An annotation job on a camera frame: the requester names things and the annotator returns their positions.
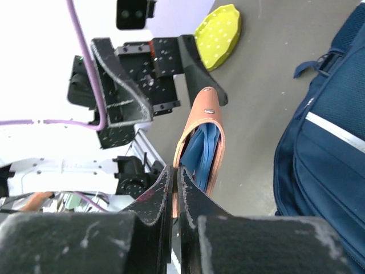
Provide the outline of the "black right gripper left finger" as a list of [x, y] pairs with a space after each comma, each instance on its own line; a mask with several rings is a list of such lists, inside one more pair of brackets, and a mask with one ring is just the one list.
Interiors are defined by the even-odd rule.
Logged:
[[18, 212], [1, 223], [2, 273], [165, 273], [173, 168], [117, 213]]

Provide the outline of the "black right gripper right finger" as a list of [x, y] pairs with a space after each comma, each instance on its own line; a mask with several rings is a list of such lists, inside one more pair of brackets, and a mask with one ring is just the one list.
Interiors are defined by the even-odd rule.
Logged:
[[350, 273], [336, 232], [316, 217], [238, 217], [177, 169], [182, 273]]

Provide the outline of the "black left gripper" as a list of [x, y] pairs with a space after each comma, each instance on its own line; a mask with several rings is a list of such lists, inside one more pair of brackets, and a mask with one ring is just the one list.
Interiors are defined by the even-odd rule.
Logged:
[[[177, 41], [190, 105], [206, 87], [217, 91], [220, 106], [227, 105], [228, 95], [205, 68], [194, 36], [181, 35]], [[113, 48], [109, 38], [94, 38], [91, 50], [106, 107], [106, 126], [98, 132], [102, 148], [125, 146], [134, 140], [136, 124], [180, 106], [174, 78], [157, 75], [148, 42]]]

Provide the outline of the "tan leather card wallet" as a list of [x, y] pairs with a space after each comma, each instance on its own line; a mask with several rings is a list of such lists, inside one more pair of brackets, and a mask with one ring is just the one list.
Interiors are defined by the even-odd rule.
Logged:
[[183, 165], [196, 186], [212, 195], [225, 152], [225, 133], [218, 92], [204, 87], [196, 96], [177, 143], [173, 167]]

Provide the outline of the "navy blue student backpack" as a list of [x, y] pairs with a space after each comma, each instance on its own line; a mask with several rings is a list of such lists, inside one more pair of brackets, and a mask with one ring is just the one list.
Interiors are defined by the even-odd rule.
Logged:
[[300, 64], [316, 77], [274, 156], [277, 214], [316, 216], [338, 233], [353, 273], [364, 272], [364, 3], [329, 51]]

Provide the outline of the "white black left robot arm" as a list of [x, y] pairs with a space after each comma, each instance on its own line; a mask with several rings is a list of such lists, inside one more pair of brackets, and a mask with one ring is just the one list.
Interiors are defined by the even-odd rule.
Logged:
[[115, 157], [41, 154], [1, 164], [1, 196], [32, 192], [91, 193], [138, 197], [160, 175], [165, 163], [138, 123], [179, 106], [173, 77], [184, 74], [191, 111], [177, 143], [175, 167], [184, 165], [196, 185], [210, 195], [225, 151], [221, 106], [226, 92], [203, 65], [194, 37], [155, 38], [113, 48], [108, 38], [91, 43], [96, 80], [102, 91], [106, 125], [97, 136], [102, 150], [124, 147]]

